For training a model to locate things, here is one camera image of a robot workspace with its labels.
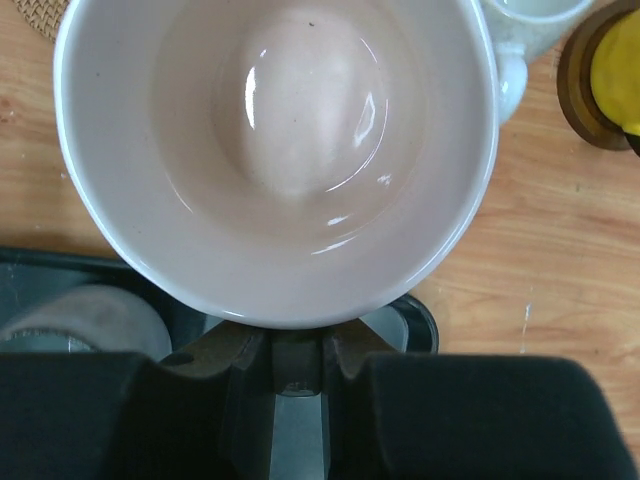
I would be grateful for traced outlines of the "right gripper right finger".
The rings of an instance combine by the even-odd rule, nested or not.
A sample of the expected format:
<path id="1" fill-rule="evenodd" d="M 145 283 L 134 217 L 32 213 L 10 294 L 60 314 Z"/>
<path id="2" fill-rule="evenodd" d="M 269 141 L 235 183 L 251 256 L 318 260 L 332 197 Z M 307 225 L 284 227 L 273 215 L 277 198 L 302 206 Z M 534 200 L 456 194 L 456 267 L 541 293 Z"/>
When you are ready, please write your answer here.
<path id="1" fill-rule="evenodd" d="M 549 356 L 399 353 L 364 324 L 323 340 L 333 479 L 635 479 L 609 404 Z"/>

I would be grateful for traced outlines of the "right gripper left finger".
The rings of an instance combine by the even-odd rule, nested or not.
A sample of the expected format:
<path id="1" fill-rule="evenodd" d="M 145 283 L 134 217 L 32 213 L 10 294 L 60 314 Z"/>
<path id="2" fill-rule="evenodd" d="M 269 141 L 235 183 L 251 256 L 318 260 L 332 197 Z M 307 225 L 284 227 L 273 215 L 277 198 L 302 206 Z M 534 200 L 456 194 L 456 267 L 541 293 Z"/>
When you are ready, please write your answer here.
<path id="1" fill-rule="evenodd" d="M 264 479 L 275 396 L 265 332 L 222 323 L 160 362 L 5 353 L 5 479 Z"/>

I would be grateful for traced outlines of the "grey ceramic mug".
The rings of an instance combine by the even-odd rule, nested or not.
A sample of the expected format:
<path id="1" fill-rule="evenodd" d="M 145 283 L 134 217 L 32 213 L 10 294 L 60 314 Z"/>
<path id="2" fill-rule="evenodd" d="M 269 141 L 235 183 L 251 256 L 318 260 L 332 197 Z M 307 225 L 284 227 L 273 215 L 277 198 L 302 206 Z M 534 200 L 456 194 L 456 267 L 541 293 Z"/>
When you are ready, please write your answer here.
<path id="1" fill-rule="evenodd" d="M 138 352 L 159 361 L 172 352 L 161 316 L 141 297 L 84 285 L 21 313 L 1 328 L 1 349 L 32 352 Z"/>

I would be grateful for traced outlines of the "pink ceramic mug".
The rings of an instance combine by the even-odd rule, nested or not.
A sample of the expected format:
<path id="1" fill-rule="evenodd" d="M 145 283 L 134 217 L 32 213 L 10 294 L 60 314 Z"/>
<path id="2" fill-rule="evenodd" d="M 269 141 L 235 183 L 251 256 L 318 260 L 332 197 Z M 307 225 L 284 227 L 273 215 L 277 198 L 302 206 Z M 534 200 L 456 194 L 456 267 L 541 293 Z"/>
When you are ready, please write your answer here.
<path id="1" fill-rule="evenodd" d="M 469 227 L 495 84 L 476 1 L 73 1 L 54 54 L 101 233 L 184 304 L 295 330 L 290 394 L 320 388 L 307 330 L 391 303 Z"/>

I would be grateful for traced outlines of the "brown wooden coaster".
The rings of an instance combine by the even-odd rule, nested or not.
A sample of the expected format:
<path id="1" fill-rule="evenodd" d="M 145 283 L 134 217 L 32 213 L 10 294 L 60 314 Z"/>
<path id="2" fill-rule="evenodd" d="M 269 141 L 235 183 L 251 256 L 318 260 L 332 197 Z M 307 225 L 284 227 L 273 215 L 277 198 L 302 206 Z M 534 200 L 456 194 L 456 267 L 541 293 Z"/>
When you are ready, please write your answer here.
<path id="1" fill-rule="evenodd" d="M 596 48 L 605 34 L 638 9 L 638 1 L 618 0 L 590 13 L 569 36 L 560 56 L 556 88 L 561 110 L 572 129 L 599 149 L 634 149 L 622 129 L 597 106 L 590 76 Z"/>

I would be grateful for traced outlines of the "cream ceramic mug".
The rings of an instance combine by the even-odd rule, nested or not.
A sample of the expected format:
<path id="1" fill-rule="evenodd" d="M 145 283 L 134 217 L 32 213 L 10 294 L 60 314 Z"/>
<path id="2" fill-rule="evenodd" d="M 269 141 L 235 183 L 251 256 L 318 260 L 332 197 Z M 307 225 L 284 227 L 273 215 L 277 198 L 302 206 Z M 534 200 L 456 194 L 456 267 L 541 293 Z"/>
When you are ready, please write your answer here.
<path id="1" fill-rule="evenodd" d="M 528 65 L 551 49 L 593 5 L 591 0 L 507 0 L 480 3 L 498 72 L 499 122 L 519 107 Z"/>

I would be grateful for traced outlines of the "yellow glass mug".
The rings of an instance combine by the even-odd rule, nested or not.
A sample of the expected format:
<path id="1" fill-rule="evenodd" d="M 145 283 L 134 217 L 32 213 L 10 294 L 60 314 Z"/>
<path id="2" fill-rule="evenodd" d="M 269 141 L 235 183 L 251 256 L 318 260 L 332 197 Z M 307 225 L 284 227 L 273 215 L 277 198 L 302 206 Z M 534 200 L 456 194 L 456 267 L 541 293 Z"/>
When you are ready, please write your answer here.
<path id="1" fill-rule="evenodd" d="M 598 108 L 639 155 L 639 10 L 603 36 L 592 59 L 590 83 Z"/>

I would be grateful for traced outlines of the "woven rattan coaster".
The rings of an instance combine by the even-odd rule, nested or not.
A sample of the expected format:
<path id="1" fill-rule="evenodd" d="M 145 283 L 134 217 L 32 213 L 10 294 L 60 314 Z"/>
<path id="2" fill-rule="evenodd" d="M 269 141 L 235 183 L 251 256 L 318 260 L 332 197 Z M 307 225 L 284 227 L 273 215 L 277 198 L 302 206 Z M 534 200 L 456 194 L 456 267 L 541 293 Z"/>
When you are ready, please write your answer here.
<path id="1" fill-rule="evenodd" d="M 27 24 L 52 43 L 64 18 L 70 0 L 13 0 Z"/>

